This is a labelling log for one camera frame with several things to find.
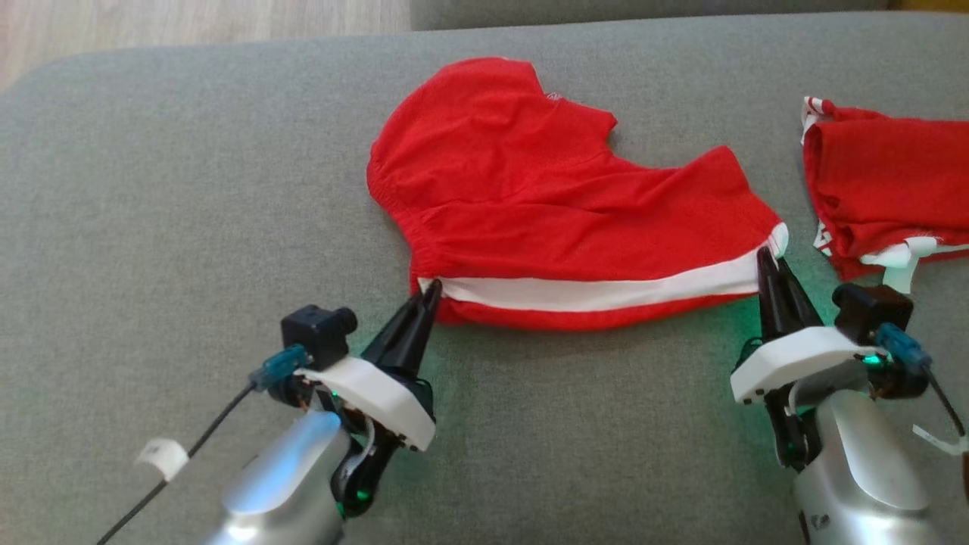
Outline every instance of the red fabric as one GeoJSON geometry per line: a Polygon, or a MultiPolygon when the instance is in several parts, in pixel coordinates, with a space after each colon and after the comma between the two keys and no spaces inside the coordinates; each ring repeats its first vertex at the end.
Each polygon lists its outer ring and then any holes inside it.
{"type": "MultiPolygon", "coordinates": [[[[647,169],[612,154],[615,124],[609,112],[546,96],[523,61],[458,62],[421,85],[367,168],[371,195],[411,245],[412,286],[419,277],[662,278],[756,249],[780,223],[726,147],[680,169],[647,169]]],[[[439,317],[599,329],[709,304],[563,317],[445,299],[439,317]]]]}
{"type": "Polygon", "coordinates": [[[892,118],[827,100],[821,110],[804,135],[804,171],[842,279],[879,271],[859,257],[909,237],[969,243],[969,122],[892,118]]]}

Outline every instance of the white tape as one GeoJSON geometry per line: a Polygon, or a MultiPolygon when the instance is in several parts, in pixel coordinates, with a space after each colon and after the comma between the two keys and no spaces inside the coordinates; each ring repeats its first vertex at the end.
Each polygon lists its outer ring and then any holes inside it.
{"type": "Polygon", "coordinates": [[[860,261],[865,265],[880,265],[885,268],[882,283],[900,293],[912,293],[912,277],[919,258],[936,253],[939,241],[934,237],[909,237],[901,244],[893,244],[884,250],[865,254],[860,261]]]}
{"type": "Polygon", "coordinates": [[[171,481],[188,464],[188,453],[178,441],[155,437],[149,439],[141,449],[141,454],[135,460],[135,464],[139,463],[154,465],[166,481],[171,481]]]}
{"type": "Polygon", "coordinates": [[[952,444],[952,443],[947,443],[946,441],[943,441],[942,439],[923,430],[917,425],[912,426],[912,433],[914,433],[915,435],[918,435],[922,439],[925,439],[933,446],[935,446],[935,448],[951,456],[962,456],[964,453],[969,452],[969,436],[964,435],[959,438],[958,443],[952,444]]]}

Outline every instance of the wooden floor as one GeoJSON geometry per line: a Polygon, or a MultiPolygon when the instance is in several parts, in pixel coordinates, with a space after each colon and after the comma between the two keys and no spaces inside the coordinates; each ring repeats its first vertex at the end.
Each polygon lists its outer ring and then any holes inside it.
{"type": "Polygon", "coordinates": [[[101,49],[408,30],[408,0],[0,0],[0,89],[101,49]]]}

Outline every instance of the gray couch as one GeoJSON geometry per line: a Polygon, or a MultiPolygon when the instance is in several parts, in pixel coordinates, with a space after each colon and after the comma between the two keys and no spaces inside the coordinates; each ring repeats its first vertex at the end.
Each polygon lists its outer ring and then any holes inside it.
{"type": "Polygon", "coordinates": [[[889,0],[411,0],[416,30],[648,17],[884,10],[889,0]]]}
{"type": "MultiPolygon", "coordinates": [[[[409,250],[367,194],[368,147],[442,65],[530,59],[547,91],[615,112],[615,150],[642,164],[728,144],[830,319],[801,97],[965,119],[967,36],[969,16],[698,17],[134,49],[36,70],[0,96],[0,541],[94,542],[156,482],[132,466],[144,442],[193,441],[295,308],[355,309],[355,349],[376,333],[407,294],[409,250]]],[[[920,267],[910,328],[963,414],[967,281],[965,260],[920,267]]],[[[424,363],[437,439],[393,460],[346,542],[798,542],[794,475],[762,410],[730,393],[757,315],[745,300],[580,335],[438,328],[424,363]]],[[[949,433],[938,402],[881,405],[964,542],[957,464],[910,433],[949,433]]],[[[295,416],[245,401],[115,542],[198,542],[223,486],[295,416]]]]}

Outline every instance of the blue connector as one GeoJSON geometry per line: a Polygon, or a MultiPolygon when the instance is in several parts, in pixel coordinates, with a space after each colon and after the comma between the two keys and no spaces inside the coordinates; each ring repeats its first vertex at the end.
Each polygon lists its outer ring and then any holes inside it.
{"type": "Polygon", "coordinates": [[[263,366],[249,373],[249,380],[256,385],[257,392],[264,392],[270,386],[293,374],[293,371],[308,364],[306,349],[294,344],[263,362],[263,366]]]}
{"type": "Polygon", "coordinates": [[[875,344],[888,350],[895,360],[906,367],[927,368],[932,365],[932,357],[922,350],[919,342],[894,324],[885,323],[879,326],[875,334],[875,344]]]}

